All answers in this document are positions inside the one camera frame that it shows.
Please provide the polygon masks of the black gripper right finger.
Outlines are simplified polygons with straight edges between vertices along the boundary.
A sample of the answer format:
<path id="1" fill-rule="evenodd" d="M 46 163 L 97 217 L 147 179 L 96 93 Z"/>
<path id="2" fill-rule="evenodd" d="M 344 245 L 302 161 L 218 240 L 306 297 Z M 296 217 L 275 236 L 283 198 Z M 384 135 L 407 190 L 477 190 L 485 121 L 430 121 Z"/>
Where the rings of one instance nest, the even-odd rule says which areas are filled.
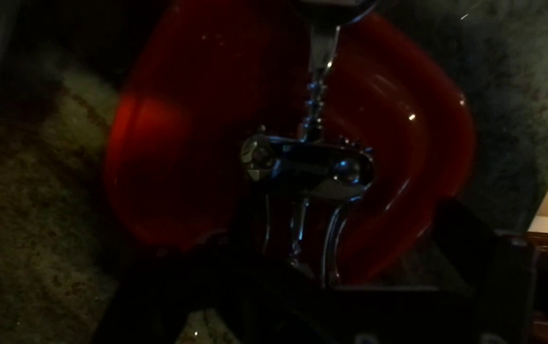
<path id="1" fill-rule="evenodd" d="M 529 344 L 537 253 L 460 201 L 435 211 L 433 242 L 460 276 L 451 289 L 346 289 L 325 344 Z"/>

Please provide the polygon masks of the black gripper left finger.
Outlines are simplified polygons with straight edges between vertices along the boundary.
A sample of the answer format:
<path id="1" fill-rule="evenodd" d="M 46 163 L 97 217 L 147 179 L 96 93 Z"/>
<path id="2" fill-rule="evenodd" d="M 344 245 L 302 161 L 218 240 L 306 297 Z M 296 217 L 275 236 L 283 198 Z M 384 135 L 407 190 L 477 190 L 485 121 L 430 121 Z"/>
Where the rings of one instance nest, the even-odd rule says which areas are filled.
<path id="1" fill-rule="evenodd" d="M 241 344 L 265 344 L 254 253 L 206 247 L 187 257 L 138 261 L 120 280 L 90 344 L 176 344 L 189 316 L 214 310 Z"/>

